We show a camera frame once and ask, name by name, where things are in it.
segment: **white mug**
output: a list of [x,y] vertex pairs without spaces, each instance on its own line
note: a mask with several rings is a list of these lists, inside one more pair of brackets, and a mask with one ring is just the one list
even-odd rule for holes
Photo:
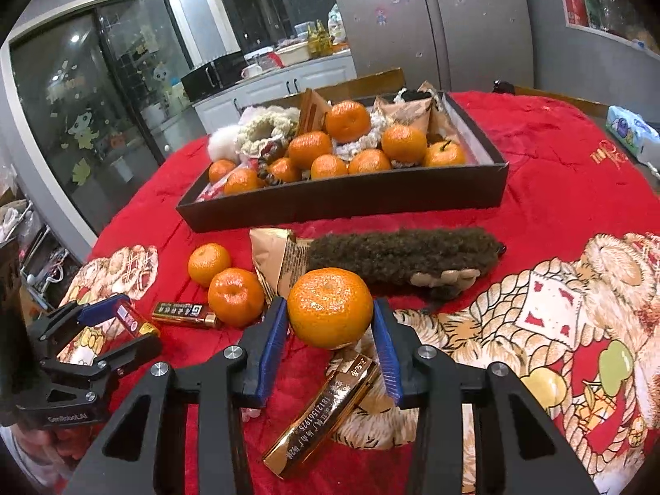
[[255,63],[255,64],[252,64],[252,65],[249,65],[249,66],[245,67],[241,71],[241,78],[243,78],[244,80],[246,78],[254,78],[255,76],[260,75],[262,72],[263,72],[263,69]]

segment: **glass sliding door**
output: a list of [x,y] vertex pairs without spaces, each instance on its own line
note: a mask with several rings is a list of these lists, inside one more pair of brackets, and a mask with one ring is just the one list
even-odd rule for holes
[[67,18],[13,43],[11,61],[45,161],[99,233],[158,161],[108,70],[94,14]]
[[190,59],[166,0],[112,2],[99,6],[98,16],[117,79],[159,149],[169,144],[176,150],[199,137],[166,132],[174,119],[186,119],[184,112],[196,115],[181,84],[191,70]]

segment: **blue gripper pad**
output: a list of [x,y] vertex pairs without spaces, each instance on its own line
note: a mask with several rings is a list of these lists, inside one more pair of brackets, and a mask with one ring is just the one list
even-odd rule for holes
[[126,294],[116,294],[95,304],[86,305],[82,309],[80,316],[78,316],[78,323],[88,327],[94,327],[95,325],[99,325],[106,320],[114,318],[116,315],[114,314],[112,308],[121,299],[131,303],[131,298]]
[[397,322],[384,298],[374,302],[372,333],[387,395],[401,409],[419,407],[428,382],[413,363],[415,352],[422,345],[417,333]]
[[234,380],[235,398],[241,407],[261,409],[271,395],[288,330],[286,300],[275,297],[263,322],[243,332],[239,346],[247,353],[245,368]]

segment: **orange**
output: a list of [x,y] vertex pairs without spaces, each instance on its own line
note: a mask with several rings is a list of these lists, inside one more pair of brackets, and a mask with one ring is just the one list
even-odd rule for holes
[[275,160],[269,167],[269,173],[282,182],[298,182],[302,180],[302,173],[293,165],[291,158]]
[[381,139],[383,152],[391,160],[418,163],[427,153],[427,137],[419,130],[404,125],[389,127]]
[[289,143],[288,154],[293,164],[302,170],[311,169],[319,156],[332,153],[332,141],[324,132],[307,132]]
[[209,286],[209,307],[218,320],[232,327],[254,322],[262,313],[265,295],[256,274],[227,268]]
[[330,177],[340,177],[341,175],[348,175],[349,170],[346,169],[346,164],[333,154],[323,154],[319,156],[311,165],[311,179],[329,179]]
[[454,141],[438,141],[427,149],[424,155],[424,167],[442,167],[444,165],[463,165],[465,153]]
[[358,340],[374,315],[374,300],[361,277],[339,268],[303,275],[289,292],[289,322],[309,346],[336,350]]
[[349,175],[375,173],[392,169],[389,158],[380,149],[366,149],[356,154],[349,163]]
[[369,133],[371,117],[359,102],[344,100],[325,115],[325,130],[337,143],[350,143]]
[[209,182],[215,184],[227,173],[236,169],[236,164],[231,160],[214,161],[209,168]]
[[241,167],[239,170],[232,172],[227,178],[227,182],[224,184],[224,194],[233,195],[263,188],[264,186],[265,182],[257,176],[255,170],[251,170],[249,167]]
[[207,243],[198,247],[188,259],[190,279],[208,288],[216,274],[232,265],[232,258],[219,243]]

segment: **white cabinet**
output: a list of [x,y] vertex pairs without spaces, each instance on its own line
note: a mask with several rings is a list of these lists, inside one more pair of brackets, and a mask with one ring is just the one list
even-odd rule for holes
[[301,65],[292,72],[295,73],[293,82],[295,92],[300,93],[308,88],[320,89],[357,78],[353,58],[350,55]]
[[290,72],[282,71],[242,85],[235,92],[238,104],[247,107],[286,97],[296,91],[293,88],[293,77]]
[[234,125],[239,109],[270,100],[319,89],[357,78],[350,54],[300,63],[262,78],[250,80],[204,100],[195,106],[204,128],[210,134],[218,128]]
[[238,99],[235,93],[236,91],[229,91],[216,95],[195,106],[197,115],[209,134],[218,128],[235,125],[240,119],[241,116],[236,108]]

